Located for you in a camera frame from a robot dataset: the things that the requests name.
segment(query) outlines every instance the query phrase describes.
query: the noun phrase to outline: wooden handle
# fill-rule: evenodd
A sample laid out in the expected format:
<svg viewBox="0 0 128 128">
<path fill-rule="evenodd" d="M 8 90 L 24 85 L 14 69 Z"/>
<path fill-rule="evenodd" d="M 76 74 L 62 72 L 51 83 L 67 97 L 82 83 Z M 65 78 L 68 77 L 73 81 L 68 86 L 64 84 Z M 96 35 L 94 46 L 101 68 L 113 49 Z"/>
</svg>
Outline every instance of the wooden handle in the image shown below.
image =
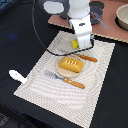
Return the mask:
<svg viewBox="0 0 128 128">
<path fill-rule="evenodd" d="M 92 58 L 89 56 L 85 56 L 85 55 L 78 55 L 80 58 L 85 59 L 85 60 L 89 60 L 89 61 L 93 61 L 93 62 L 97 62 L 98 60 L 96 58 Z"/>
<path fill-rule="evenodd" d="M 69 84 L 72 84 L 72 85 L 74 85 L 76 87 L 79 87 L 79 88 L 82 88 L 82 89 L 85 88 L 85 86 L 83 84 L 78 83 L 78 82 L 75 82 L 75 81 L 72 81 L 72 80 L 67 79 L 67 78 L 64 78 L 64 82 L 69 83 Z"/>
</svg>

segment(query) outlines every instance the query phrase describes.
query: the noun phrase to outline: beige cloth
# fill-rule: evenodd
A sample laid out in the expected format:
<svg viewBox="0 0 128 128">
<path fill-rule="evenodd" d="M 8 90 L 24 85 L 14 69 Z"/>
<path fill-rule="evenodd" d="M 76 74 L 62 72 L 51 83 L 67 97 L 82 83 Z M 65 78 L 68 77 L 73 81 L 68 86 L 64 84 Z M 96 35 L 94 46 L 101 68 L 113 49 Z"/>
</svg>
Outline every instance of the beige cloth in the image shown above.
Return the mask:
<svg viewBox="0 0 128 128">
<path fill-rule="evenodd" d="M 74 50 L 71 44 L 74 39 L 75 35 L 60 31 L 48 49 L 57 54 L 62 54 L 59 49 L 75 51 L 77 49 Z M 55 64 L 61 58 L 45 52 L 27 76 L 28 82 L 25 85 L 22 84 L 14 95 L 81 127 L 89 128 L 114 45 L 114 43 L 95 40 L 93 49 L 81 52 L 83 55 L 98 59 L 96 63 L 84 60 L 82 73 L 72 78 L 72 80 L 84 84 L 85 89 L 44 75 L 45 70 L 59 75 Z"/>
</svg>

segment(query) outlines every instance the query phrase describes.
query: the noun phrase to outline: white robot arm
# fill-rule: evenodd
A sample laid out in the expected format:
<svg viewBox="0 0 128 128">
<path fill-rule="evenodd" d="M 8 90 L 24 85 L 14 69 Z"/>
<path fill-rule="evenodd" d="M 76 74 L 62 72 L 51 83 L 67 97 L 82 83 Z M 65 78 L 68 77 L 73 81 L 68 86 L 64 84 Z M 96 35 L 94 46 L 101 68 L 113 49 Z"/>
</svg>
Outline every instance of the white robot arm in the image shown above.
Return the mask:
<svg viewBox="0 0 128 128">
<path fill-rule="evenodd" d="M 69 25 L 74 29 L 80 49 L 88 48 L 92 34 L 90 0 L 38 0 L 49 14 L 67 14 Z"/>
</svg>

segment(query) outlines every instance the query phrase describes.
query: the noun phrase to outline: table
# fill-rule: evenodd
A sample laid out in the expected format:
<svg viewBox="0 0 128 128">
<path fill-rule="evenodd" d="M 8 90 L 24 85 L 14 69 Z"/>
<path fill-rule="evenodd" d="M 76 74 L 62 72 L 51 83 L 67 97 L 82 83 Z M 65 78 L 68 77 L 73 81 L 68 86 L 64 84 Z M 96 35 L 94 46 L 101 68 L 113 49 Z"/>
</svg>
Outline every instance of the table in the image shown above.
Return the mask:
<svg viewBox="0 0 128 128">
<path fill-rule="evenodd" d="M 39 43 L 32 25 L 32 3 L 13 4 L 0 12 L 0 104 L 26 113 L 55 128 L 80 128 L 54 113 L 13 95 L 20 86 L 9 76 L 14 69 L 26 77 L 45 49 Z M 36 3 L 35 26 L 46 47 L 59 30 L 72 30 L 48 24 L 50 15 Z M 90 128 L 128 127 L 128 44 L 95 36 L 97 40 L 115 43 Z"/>
</svg>

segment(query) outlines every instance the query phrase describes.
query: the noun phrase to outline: wooden-handled utensil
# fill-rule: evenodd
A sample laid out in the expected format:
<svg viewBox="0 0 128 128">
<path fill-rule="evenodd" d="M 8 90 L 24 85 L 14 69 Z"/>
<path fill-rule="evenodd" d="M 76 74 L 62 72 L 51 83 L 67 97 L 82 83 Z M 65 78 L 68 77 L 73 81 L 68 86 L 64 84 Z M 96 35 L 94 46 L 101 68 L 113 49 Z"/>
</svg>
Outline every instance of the wooden-handled utensil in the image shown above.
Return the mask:
<svg viewBox="0 0 128 128">
<path fill-rule="evenodd" d="M 64 53 L 68 53 L 66 50 L 62 50 L 62 49 L 59 49 L 61 52 L 64 52 Z M 89 60 L 89 61 L 93 61 L 93 62 L 97 62 L 98 60 L 96 58 L 92 58 L 92 57 L 89 57 L 89 56 L 85 56 L 85 55 L 81 55 L 81 54 L 74 54 L 74 55 L 77 55 L 78 57 L 82 58 L 82 59 L 85 59 L 85 60 Z"/>
<path fill-rule="evenodd" d="M 48 70 L 45 70 L 44 72 L 45 75 L 49 76 L 50 78 L 53 78 L 53 79 L 60 79 L 60 80 L 63 80 L 64 82 L 68 83 L 68 84 L 71 84 L 71 85 L 74 85 L 76 87 L 79 87 L 79 88 L 82 88 L 84 89 L 85 86 L 81 83 L 78 83 L 78 82 L 75 82 L 75 81 L 72 81 L 70 79 L 67 79 L 67 78 L 61 78 L 59 76 L 57 76 L 56 74 L 48 71 Z"/>
</svg>

